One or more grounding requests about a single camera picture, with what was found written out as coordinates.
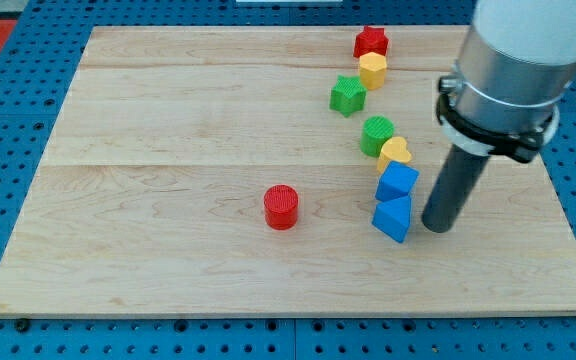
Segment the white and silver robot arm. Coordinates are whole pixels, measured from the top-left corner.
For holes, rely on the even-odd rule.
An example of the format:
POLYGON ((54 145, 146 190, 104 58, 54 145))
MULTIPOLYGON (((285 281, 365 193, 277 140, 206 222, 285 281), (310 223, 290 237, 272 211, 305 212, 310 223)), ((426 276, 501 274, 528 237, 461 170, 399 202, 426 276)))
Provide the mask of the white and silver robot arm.
POLYGON ((475 156, 531 161, 554 137, 576 74, 576 0, 479 0, 436 114, 475 156))

